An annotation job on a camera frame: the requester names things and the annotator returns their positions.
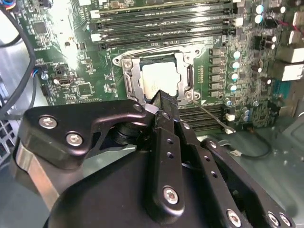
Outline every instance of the black cable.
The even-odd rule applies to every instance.
[[[36,99],[36,92],[37,92],[37,77],[33,77],[33,92],[32,92],[32,99],[29,103],[28,109],[34,107],[34,103],[35,103],[35,99]],[[3,118],[0,118],[0,120],[20,120],[22,118],[23,115],[6,115]]]
[[[272,152],[272,146],[271,146],[271,144],[264,137],[262,137],[260,134],[258,134],[256,131],[252,130],[251,128],[249,128],[248,130],[256,138],[258,138],[260,141],[262,141],[263,143],[265,143],[267,145],[267,151],[266,151],[266,153],[263,153],[263,154],[258,155],[258,156],[251,156],[251,155],[247,155],[247,154],[243,154],[242,153],[241,157],[247,158],[247,159],[252,159],[252,160],[258,160],[258,159],[262,159],[262,158],[265,158],[268,155],[270,155],[271,152]]]
[[[0,109],[0,118],[3,118],[5,116],[5,113],[18,101],[18,99],[21,97],[21,94],[23,93],[29,78],[31,76],[32,70],[35,65],[35,51],[33,46],[31,45],[28,37],[22,30],[22,28],[18,25],[17,21],[13,18],[13,16],[6,11],[5,7],[0,4],[0,10],[2,13],[10,20],[10,22],[13,24],[13,26],[16,28],[18,33],[20,34],[21,38],[23,39],[23,42],[28,50],[29,54],[29,64],[28,68],[26,69],[24,76],[20,80],[19,85],[17,86],[16,90],[13,92],[13,94],[10,96],[10,98],[7,100],[7,102],[2,106]]]
[[[21,36],[18,34],[16,38],[14,38],[10,43],[0,45],[0,48],[7,48],[13,46],[17,44],[19,40],[21,40]]]

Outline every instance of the integrated circuit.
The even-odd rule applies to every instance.
[[[44,22],[37,22],[33,24],[33,29],[36,34],[45,34],[47,33],[47,28]]]
[[[80,96],[91,96],[92,89],[90,83],[84,83],[78,85],[78,92]]]

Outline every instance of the white label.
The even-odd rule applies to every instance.
[[[79,0],[79,5],[80,6],[87,6],[87,5],[91,5],[91,0]]]

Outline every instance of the capacitor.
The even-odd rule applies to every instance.
[[[251,66],[251,69],[252,69],[254,72],[258,72],[258,73],[261,73],[261,72],[262,72],[262,68],[259,67],[259,66]]]
[[[236,81],[238,80],[238,74],[237,73],[231,73],[229,75],[230,79],[233,80],[233,81]]]
[[[230,56],[234,59],[239,59],[241,57],[241,53],[239,51],[233,51]]]
[[[255,16],[255,23],[260,24],[263,21],[263,16],[258,14]]]
[[[263,11],[264,11],[264,6],[258,5],[256,7],[256,13],[261,14],[261,13],[263,13]]]
[[[237,61],[233,61],[229,65],[232,69],[235,69],[235,70],[239,68],[239,62],[237,62]]]
[[[247,115],[249,115],[250,111],[248,110],[247,107],[244,107],[244,108],[242,109],[242,113],[243,113],[243,115],[247,116]]]
[[[247,116],[247,115],[241,115],[241,119],[242,119],[244,122],[248,122],[249,116]]]
[[[264,25],[266,28],[270,29],[276,29],[278,27],[278,24],[275,20],[267,18],[264,21]]]
[[[264,82],[267,85],[271,84],[271,79],[268,78],[268,77],[261,77],[260,79],[261,79],[262,82]]]
[[[229,98],[226,98],[226,99],[224,100],[224,103],[225,103],[227,106],[232,106],[232,101],[230,101]]]
[[[266,40],[269,41],[269,42],[275,43],[276,42],[276,36],[266,36]]]
[[[267,48],[267,49],[273,50],[273,49],[275,49],[276,45],[272,42],[265,42],[264,47]]]
[[[274,13],[285,13],[286,7],[285,6],[273,7],[273,8],[270,8],[270,11],[272,11]]]
[[[234,92],[237,90],[237,86],[235,84],[229,84],[227,86],[228,90],[230,90],[231,92]]]

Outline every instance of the metal rod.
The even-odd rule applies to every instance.
[[[206,112],[207,114],[209,114],[213,119],[215,119],[219,125],[221,125],[223,128],[232,131],[233,133],[236,132],[236,130],[234,130],[232,127],[227,126],[226,124],[224,124],[223,122],[220,121],[220,119],[218,119],[214,114],[212,114],[211,112],[209,112],[207,109],[205,109],[203,106],[199,105],[197,102],[193,101],[192,102],[199,107],[201,110],[203,110],[204,112]]]

